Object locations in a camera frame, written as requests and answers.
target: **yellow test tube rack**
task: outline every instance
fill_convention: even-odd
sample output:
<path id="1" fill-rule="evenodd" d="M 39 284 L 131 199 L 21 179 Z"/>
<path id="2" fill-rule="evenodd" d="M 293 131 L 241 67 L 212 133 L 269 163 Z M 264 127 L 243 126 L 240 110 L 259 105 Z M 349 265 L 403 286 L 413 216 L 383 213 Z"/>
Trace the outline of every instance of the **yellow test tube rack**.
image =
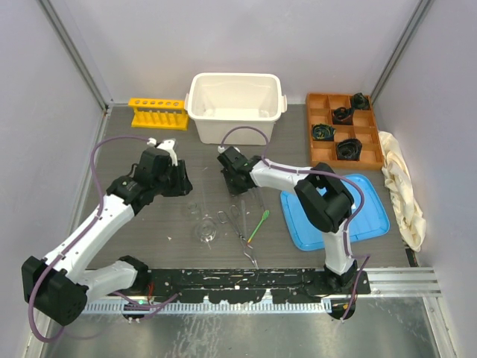
<path id="1" fill-rule="evenodd" d="M 129 100 L 129 107 L 134 109 L 131 127 L 187 131 L 189 116 L 184 109 L 184 101 L 132 98 Z"/>

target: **gray wall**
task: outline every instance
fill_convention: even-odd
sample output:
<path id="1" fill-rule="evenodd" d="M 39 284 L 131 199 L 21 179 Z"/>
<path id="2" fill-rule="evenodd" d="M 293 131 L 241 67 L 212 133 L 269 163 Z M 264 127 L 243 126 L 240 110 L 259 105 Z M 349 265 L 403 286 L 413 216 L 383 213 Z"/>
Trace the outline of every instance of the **gray wall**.
<path id="1" fill-rule="evenodd" d="M 199 72 L 271 72 L 303 103 L 313 91 L 371 92 L 418 1 L 53 3 L 116 103 L 184 98 Z"/>
<path id="2" fill-rule="evenodd" d="M 464 357 L 477 351 L 477 3 L 436 0 L 376 103 L 400 141 Z"/>
<path id="3" fill-rule="evenodd" d="M 65 239 L 101 109 L 35 1 L 1 1 L 0 19 L 0 352 L 17 357 L 20 267 Z"/>

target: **brown wooden tray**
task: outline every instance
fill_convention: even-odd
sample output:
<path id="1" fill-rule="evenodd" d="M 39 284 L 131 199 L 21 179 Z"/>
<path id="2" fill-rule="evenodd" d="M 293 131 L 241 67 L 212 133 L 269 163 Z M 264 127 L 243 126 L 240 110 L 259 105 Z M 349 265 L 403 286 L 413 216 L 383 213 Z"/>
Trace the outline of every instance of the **brown wooden tray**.
<path id="1" fill-rule="evenodd" d="M 306 96 L 306 114 L 308 120 L 308 138 L 310 144 L 310 162 L 316 166 L 319 162 L 328 163 L 332 168 L 380 170 L 383 165 L 381 145 L 379 144 L 376 119 L 369 96 L 370 110 L 355 110 L 353 125 L 334 125 L 332 110 L 339 107 L 351 107 L 353 95 L 332 93 L 309 93 Z M 336 129 L 335 141 L 313 140 L 313 125 L 331 125 Z M 336 145 L 342 140 L 357 138 L 363 144 L 359 160 L 338 160 Z"/>

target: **white container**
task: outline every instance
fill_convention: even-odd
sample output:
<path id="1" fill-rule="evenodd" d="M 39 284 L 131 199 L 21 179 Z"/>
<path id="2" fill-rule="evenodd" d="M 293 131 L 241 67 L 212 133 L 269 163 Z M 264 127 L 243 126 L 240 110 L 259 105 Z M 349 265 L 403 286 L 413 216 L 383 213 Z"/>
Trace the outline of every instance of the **white container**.
<path id="1" fill-rule="evenodd" d="M 270 139 L 287 104 L 275 75 L 200 73 L 192 80 L 185 107 L 197 125 L 200 140 L 219 144 L 229 130 L 239 125 L 260 129 Z M 265 140 L 255 131 L 240 129 L 225 143 L 264 145 Z"/>

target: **blue plastic lid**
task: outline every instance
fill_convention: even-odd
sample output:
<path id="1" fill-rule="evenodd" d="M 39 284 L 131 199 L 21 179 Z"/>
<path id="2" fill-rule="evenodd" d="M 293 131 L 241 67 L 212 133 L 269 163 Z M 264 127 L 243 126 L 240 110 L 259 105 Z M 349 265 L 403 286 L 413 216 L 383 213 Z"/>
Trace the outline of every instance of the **blue plastic lid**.
<path id="1" fill-rule="evenodd" d="M 364 206 L 350 224 L 351 242 L 371 239 L 387 233 L 389 231 L 389 219 L 379 196 L 376 194 L 376 190 L 373 188 L 373 184 L 364 175 L 360 174 L 346 175 L 346 178 L 358 184 L 364 193 Z M 358 191 L 351 185 L 348 183 L 344 183 L 344 185 L 355 199 L 352 208 L 354 212 L 361 202 L 361 198 Z M 325 189 L 319 189 L 318 191 L 321 195 L 326 192 Z M 303 251 L 324 248 L 321 232 L 306 218 L 297 196 L 289 192 L 282 192 L 280 199 L 283 215 L 285 215 L 285 221 L 293 243 Z"/>

